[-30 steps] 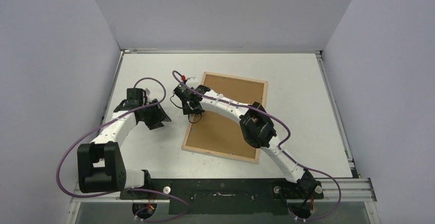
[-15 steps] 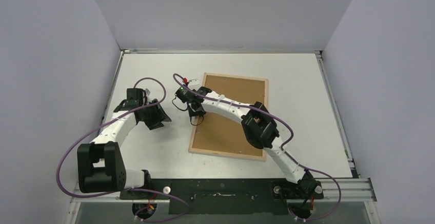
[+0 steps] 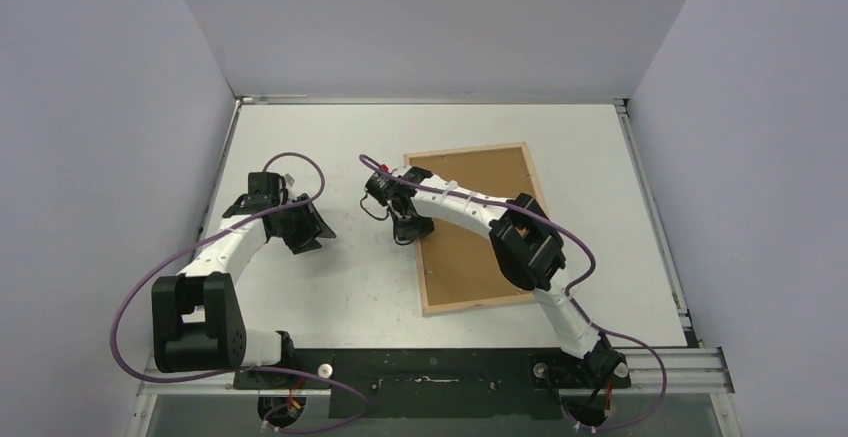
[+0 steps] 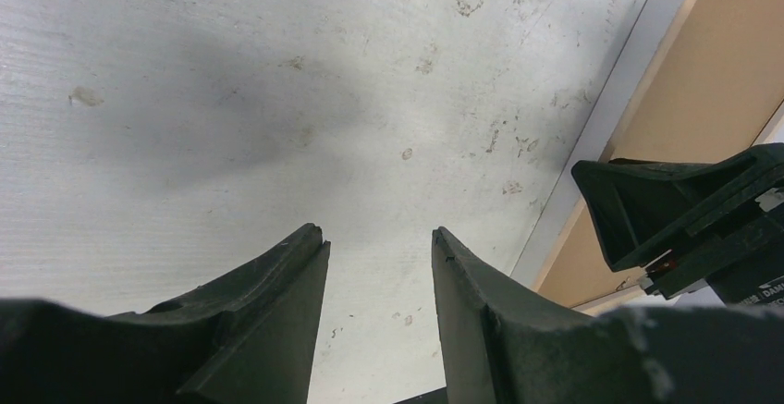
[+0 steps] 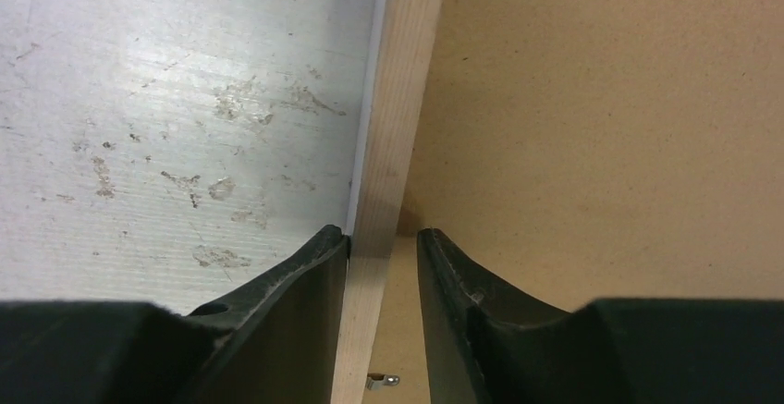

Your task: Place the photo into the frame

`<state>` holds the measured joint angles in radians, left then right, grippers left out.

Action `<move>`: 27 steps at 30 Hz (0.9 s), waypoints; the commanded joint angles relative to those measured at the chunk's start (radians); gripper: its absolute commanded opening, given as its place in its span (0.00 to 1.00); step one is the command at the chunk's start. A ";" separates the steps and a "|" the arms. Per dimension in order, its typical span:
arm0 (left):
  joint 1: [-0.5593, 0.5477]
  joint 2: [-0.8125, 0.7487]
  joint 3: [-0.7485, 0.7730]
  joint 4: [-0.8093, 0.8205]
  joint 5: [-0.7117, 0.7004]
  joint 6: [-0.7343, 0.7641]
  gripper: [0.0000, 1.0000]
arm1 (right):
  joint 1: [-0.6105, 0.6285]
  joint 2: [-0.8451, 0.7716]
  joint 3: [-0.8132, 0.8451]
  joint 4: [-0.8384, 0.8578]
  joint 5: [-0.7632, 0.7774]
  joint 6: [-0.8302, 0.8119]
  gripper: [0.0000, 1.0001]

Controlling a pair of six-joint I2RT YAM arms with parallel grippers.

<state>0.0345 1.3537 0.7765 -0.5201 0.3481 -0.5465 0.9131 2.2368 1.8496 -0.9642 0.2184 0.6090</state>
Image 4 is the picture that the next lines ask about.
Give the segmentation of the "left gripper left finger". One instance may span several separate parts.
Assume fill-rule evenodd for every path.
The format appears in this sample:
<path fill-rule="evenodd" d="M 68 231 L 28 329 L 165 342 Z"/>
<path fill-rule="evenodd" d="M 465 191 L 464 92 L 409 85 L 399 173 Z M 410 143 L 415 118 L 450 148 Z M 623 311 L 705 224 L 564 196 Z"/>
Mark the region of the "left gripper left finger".
<path fill-rule="evenodd" d="M 5 403 L 304 403 L 330 245 L 306 224 L 148 312 L 1 302 Z"/>

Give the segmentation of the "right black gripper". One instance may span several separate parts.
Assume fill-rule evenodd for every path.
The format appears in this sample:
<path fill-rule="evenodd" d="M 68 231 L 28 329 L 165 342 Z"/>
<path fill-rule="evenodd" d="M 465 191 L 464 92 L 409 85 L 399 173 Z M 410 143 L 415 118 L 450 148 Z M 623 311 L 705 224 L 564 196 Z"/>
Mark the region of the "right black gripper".
<path fill-rule="evenodd" d="M 768 189 L 782 166 L 768 143 L 716 164 L 581 160 L 571 175 L 606 265 L 647 265 L 646 294 L 709 287 L 726 305 L 781 307 L 783 189 Z"/>

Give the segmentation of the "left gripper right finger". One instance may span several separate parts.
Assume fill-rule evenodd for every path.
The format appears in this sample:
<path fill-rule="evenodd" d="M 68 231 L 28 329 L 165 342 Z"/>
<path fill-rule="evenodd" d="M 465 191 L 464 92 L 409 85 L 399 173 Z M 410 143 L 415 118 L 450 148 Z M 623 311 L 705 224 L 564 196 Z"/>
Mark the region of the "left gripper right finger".
<path fill-rule="evenodd" d="M 779 403 L 783 311 L 619 307 L 590 316 L 432 235 L 438 332 L 452 403 Z"/>

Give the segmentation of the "brown cardboard backing board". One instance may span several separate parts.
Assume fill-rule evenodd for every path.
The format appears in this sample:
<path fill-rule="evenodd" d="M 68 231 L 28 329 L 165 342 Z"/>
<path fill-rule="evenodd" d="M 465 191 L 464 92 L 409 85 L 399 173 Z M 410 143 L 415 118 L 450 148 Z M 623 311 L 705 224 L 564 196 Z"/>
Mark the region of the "brown cardboard backing board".
<path fill-rule="evenodd" d="M 679 295 L 783 243 L 783 0 L 684 0 L 535 281 L 567 307 Z"/>

